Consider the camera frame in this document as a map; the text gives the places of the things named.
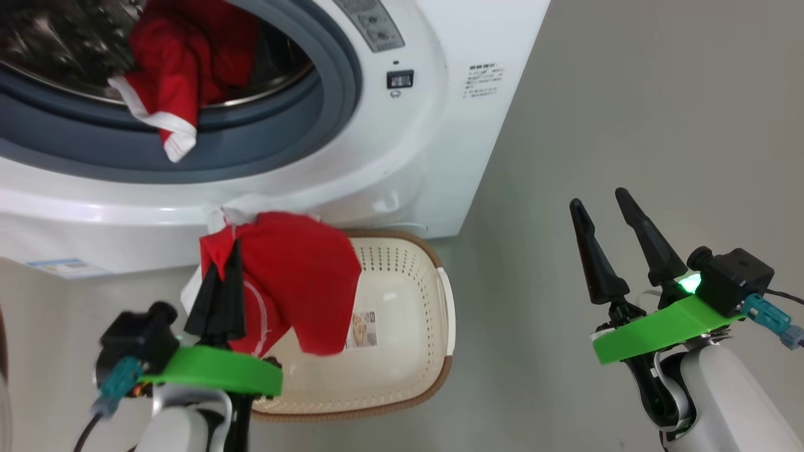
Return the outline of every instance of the white washing machine panel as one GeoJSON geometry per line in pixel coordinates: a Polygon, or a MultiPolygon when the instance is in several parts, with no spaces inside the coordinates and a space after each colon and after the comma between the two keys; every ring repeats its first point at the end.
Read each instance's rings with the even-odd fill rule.
{"type": "Polygon", "coordinates": [[[385,0],[405,46],[377,53],[335,2],[316,3],[348,36],[363,71],[358,107],[339,136],[269,173],[187,185],[82,179],[0,158],[8,238],[0,256],[77,258],[111,273],[193,265],[207,217],[223,205],[457,234],[549,1],[385,0]],[[405,69],[415,71],[414,86],[392,96],[386,75],[405,69]]]}

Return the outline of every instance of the laundry basket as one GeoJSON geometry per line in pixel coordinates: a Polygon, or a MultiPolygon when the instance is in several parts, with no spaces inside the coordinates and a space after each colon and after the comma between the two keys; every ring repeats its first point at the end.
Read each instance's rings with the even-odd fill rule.
{"type": "Polygon", "coordinates": [[[350,232],[363,264],[345,350],[303,353],[290,330],[265,355],[282,365],[282,395],[253,406],[257,421],[335,421],[418,405],[452,365],[455,306],[438,255],[403,232],[350,232]]]}

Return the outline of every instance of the red cloth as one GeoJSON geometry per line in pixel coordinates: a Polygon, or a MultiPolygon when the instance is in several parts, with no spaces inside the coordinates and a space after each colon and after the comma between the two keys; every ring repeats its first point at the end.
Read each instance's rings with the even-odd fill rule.
{"type": "Polygon", "coordinates": [[[343,232],[284,212],[201,238],[201,269],[224,268],[240,242],[246,336],[232,350],[262,357],[290,327],[301,349],[333,355],[346,342],[361,265],[343,232]]]}
{"type": "Polygon", "coordinates": [[[195,145],[199,108],[248,84],[257,28],[255,16],[224,0],[148,1],[129,37],[139,68],[109,84],[159,128],[171,161],[195,145]]]}

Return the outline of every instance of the floor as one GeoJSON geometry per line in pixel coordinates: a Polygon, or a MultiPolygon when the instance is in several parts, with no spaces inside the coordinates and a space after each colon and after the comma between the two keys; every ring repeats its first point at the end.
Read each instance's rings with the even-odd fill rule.
{"type": "MultiPolygon", "coordinates": [[[[632,294],[649,285],[616,208],[621,185],[683,257],[744,247],[777,270],[776,288],[804,293],[803,15],[781,0],[555,0],[465,227],[437,242],[457,300],[445,387],[383,417],[255,424],[252,450],[659,451],[626,368],[594,357],[588,333],[605,308],[588,301],[567,207],[587,204],[632,294]]],[[[72,447],[100,333],[124,308],[177,302],[189,275],[68,285],[0,263],[15,451],[72,447]]],[[[804,355],[751,324],[734,333],[727,346],[804,431],[804,355]]],[[[127,450],[147,419],[127,404],[86,450],[127,450]]]]}

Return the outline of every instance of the washing machine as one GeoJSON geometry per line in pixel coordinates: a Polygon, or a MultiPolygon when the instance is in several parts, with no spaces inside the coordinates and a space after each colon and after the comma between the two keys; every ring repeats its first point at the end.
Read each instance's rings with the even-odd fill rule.
{"type": "MultiPolygon", "coordinates": [[[[549,0],[230,0],[252,83],[167,159],[106,77],[142,0],[10,0],[0,19],[0,256],[88,277],[198,262],[210,215],[305,212],[456,235],[549,0]]],[[[523,152],[536,152],[523,148],[523,152]]]]}

